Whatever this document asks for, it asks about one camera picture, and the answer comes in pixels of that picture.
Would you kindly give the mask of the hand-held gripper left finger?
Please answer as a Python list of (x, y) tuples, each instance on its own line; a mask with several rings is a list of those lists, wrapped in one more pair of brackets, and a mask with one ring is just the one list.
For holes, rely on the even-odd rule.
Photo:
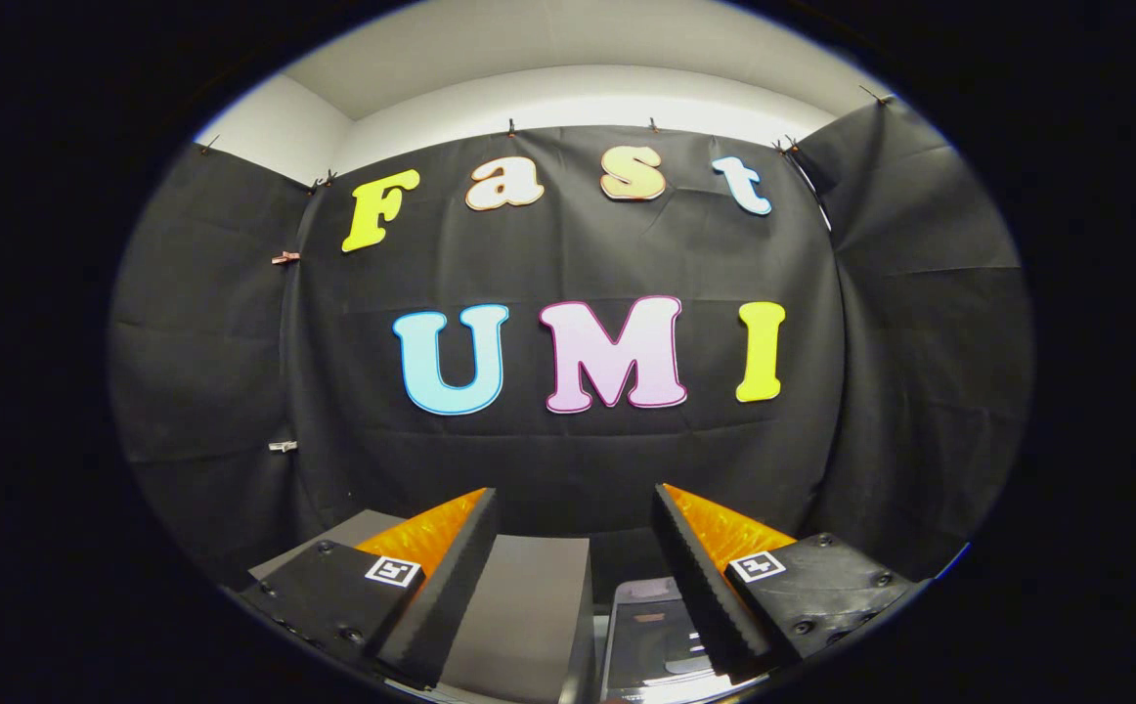
[(239, 600), (354, 674), (431, 689), (496, 533), (496, 489), (481, 487), (360, 543), (315, 540)]

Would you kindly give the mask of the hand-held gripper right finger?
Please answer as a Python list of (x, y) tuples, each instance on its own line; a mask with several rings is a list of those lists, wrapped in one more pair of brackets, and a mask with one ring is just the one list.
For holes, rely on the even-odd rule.
[(832, 533), (792, 538), (670, 484), (655, 485), (650, 522), (711, 667), (734, 684), (819, 665), (921, 592)]

